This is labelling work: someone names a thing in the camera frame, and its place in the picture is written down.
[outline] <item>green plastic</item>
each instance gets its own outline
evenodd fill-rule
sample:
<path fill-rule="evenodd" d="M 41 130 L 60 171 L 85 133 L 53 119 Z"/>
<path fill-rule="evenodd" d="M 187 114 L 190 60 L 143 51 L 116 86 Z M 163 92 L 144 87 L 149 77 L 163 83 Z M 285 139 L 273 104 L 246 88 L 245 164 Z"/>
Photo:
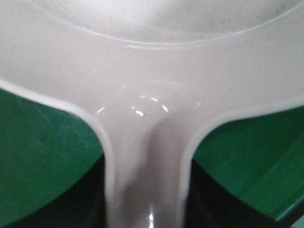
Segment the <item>green plastic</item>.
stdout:
<path fill-rule="evenodd" d="M 0 90 L 0 227 L 62 194 L 101 154 L 78 117 Z M 227 123 L 195 159 L 231 193 L 280 219 L 304 195 L 304 107 Z"/>
<path fill-rule="evenodd" d="M 66 191 L 101 154 L 78 117 L 0 90 L 0 227 Z"/>
<path fill-rule="evenodd" d="M 220 126 L 195 159 L 231 193 L 280 220 L 304 195 L 304 107 Z"/>

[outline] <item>green background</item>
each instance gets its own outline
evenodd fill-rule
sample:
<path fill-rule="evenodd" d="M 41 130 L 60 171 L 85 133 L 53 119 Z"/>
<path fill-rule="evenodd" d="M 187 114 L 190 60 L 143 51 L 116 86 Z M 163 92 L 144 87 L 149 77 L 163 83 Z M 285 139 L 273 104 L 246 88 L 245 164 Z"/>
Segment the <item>green background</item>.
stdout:
<path fill-rule="evenodd" d="M 77 116 L 0 90 L 0 227 L 62 194 L 101 154 Z M 304 195 L 304 107 L 220 126 L 195 159 L 231 193 L 281 219 Z"/>

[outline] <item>glossy plastic surface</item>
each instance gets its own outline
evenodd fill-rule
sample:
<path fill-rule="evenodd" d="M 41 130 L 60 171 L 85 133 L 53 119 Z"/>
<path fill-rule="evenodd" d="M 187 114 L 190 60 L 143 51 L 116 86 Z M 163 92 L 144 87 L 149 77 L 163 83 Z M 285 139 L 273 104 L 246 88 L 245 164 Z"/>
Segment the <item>glossy plastic surface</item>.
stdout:
<path fill-rule="evenodd" d="M 134 43 L 210 40 L 268 23 L 303 0 L 26 0 L 54 18 Z"/>
<path fill-rule="evenodd" d="M 181 227 L 201 139 L 304 103 L 303 4 L 249 31 L 173 45 L 111 40 L 27 2 L 0 5 L 0 86 L 95 130 L 110 228 Z"/>

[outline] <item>white plastic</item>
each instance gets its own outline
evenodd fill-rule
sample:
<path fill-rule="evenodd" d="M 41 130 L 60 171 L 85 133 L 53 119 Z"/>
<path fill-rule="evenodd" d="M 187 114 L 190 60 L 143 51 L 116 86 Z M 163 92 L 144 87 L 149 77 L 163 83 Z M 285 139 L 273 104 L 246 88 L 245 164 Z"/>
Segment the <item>white plastic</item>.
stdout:
<path fill-rule="evenodd" d="M 180 228 L 208 132 L 304 104 L 304 5 L 189 43 L 114 40 L 0 1 L 0 86 L 89 123 L 106 157 L 109 228 Z"/>

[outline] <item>dark gap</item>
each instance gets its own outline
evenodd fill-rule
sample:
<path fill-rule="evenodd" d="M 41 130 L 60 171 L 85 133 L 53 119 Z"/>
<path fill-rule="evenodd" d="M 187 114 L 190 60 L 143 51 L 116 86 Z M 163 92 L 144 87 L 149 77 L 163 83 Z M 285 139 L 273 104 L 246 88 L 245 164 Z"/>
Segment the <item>dark gap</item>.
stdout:
<path fill-rule="evenodd" d="M 67 192 L 6 228 L 104 228 L 103 189 L 102 156 Z M 288 228 L 290 224 L 275 222 L 252 209 L 192 162 L 185 228 Z"/>

